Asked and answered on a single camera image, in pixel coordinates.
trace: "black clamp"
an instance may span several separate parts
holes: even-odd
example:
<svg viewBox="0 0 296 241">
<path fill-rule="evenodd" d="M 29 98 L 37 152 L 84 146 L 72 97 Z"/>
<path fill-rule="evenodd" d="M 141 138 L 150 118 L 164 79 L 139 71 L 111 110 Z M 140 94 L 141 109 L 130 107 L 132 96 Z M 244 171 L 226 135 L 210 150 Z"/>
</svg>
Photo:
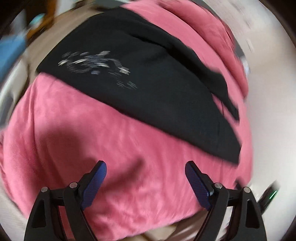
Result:
<svg viewBox="0 0 296 241">
<path fill-rule="evenodd" d="M 97 241 L 83 210 L 92 204 L 106 173 L 106 164 L 99 161 L 77 183 L 73 182 L 66 188 L 57 190 L 43 187 L 31 211 L 25 241 L 67 240 L 58 206 L 65 206 L 76 241 Z M 221 183 L 213 183 L 193 161 L 187 162 L 185 174 L 199 203 L 209 211 L 194 241 L 215 241 L 229 206 L 233 206 L 233 211 L 224 241 L 267 240 L 261 214 L 270 203 L 266 201 L 266 197 L 273 197 L 276 191 L 268 189 L 257 203 L 250 188 L 231 190 Z"/>
<path fill-rule="evenodd" d="M 106 163 L 99 161 L 79 182 L 64 189 L 43 187 L 32 208 L 25 241 L 66 241 L 58 206 L 64 206 L 76 241 L 97 241 L 83 210 L 89 207 L 107 174 Z"/>
</svg>

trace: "pink blanket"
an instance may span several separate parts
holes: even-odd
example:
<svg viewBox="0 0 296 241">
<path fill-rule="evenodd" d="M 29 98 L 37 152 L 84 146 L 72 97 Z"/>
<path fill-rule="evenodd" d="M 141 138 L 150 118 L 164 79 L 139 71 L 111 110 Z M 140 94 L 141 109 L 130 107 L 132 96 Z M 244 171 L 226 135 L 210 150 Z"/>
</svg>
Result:
<svg viewBox="0 0 296 241">
<path fill-rule="evenodd" d="M 235 122 L 216 98 L 215 102 L 242 144 L 239 166 L 127 117 L 41 73 L 14 110 L 0 145 L 5 189 L 26 217 L 41 187 L 63 188 L 78 181 L 98 160 L 106 162 L 108 173 L 85 214 L 100 240 L 136 235 L 201 210 L 185 177 L 188 160 L 194 160 L 214 182 L 228 188 L 234 187 L 237 178 L 243 185 L 249 182 L 251 133 L 240 88 L 247 82 L 245 78 L 234 79 L 235 74 L 226 68 L 227 56 L 230 62 L 234 59 L 233 44 L 224 34 L 227 30 L 218 19 L 187 0 L 159 3 L 140 0 L 125 7 L 179 38 L 209 68 L 223 74 L 229 96 L 238 106 L 240 122 Z M 187 11 L 190 15 L 183 19 Z M 197 25 L 196 19 L 205 18 L 203 25 Z M 225 47 L 227 54 L 222 58 L 214 51 L 216 44 L 232 47 Z M 235 66 L 242 68 L 239 62 Z"/>
</svg>

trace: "blue object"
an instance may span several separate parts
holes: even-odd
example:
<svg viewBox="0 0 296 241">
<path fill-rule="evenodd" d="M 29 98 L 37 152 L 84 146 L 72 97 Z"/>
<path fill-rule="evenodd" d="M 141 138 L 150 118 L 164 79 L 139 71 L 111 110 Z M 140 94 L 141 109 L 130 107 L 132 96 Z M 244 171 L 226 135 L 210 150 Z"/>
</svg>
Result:
<svg viewBox="0 0 296 241">
<path fill-rule="evenodd" d="M 81 209 L 84 210 L 87 207 L 91 206 L 96 193 L 98 192 L 103 180 L 105 179 L 107 174 L 107 165 L 105 162 L 102 162 L 96 173 L 94 174 L 93 178 L 85 188 L 83 192 L 83 200 L 80 205 Z"/>
<path fill-rule="evenodd" d="M 189 163 L 186 163 L 185 165 L 185 174 L 198 202 L 202 207 L 209 211 L 212 208 L 209 201 L 210 193 Z"/>
<path fill-rule="evenodd" d="M 0 83 L 25 49 L 25 36 L 12 35 L 0 39 Z"/>
<path fill-rule="evenodd" d="M 33 20 L 29 23 L 29 28 L 37 28 L 42 23 L 43 17 L 45 16 L 45 13 L 40 13 L 36 17 L 33 18 Z"/>
</svg>

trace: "metal screw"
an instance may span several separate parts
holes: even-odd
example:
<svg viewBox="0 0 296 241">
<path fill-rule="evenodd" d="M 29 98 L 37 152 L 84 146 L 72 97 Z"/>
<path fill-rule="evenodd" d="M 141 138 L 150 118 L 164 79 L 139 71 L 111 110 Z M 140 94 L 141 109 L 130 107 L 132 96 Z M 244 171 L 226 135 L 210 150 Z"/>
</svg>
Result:
<svg viewBox="0 0 296 241">
<path fill-rule="evenodd" d="M 250 192 L 251 192 L 251 189 L 248 188 L 248 187 L 245 187 L 245 188 L 244 188 L 244 191 L 245 191 L 246 193 L 250 193 Z"/>
<path fill-rule="evenodd" d="M 221 183 L 215 183 L 215 188 L 221 189 L 223 185 Z"/>
<path fill-rule="evenodd" d="M 77 185 L 78 185 L 78 184 L 77 184 L 76 182 L 70 183 L 70 188 L 76 188 Z"/>
<path fill-rule="evenodd" d="M 48 187 L 41 188 L 41 192 L 47 192 L 47 190 L 48 190 Z"/>
</svg>

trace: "white wall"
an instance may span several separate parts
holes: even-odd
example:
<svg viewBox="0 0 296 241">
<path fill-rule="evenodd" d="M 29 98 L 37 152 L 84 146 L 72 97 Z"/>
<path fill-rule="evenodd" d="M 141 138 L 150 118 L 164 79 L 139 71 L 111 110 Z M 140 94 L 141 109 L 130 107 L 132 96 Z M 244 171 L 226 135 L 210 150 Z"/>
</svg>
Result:
<svg viewBox="0 0 296 241">
<path fill-rule="evenodd" d="M 76 0 L 58 0 L 55 16 L 58 16 L 75 6 Z"/>
<path fill-rule="evenodd" d="M 258 0 L 205 2 L 230 26 L 251 68 L 247 107 L 254 170 L 250 187 L 259 198 L 274 180 L 280 184 L 263 215 L 268 241 L 279 241 L 296 215 L 296 50 Z"/>
</svg>

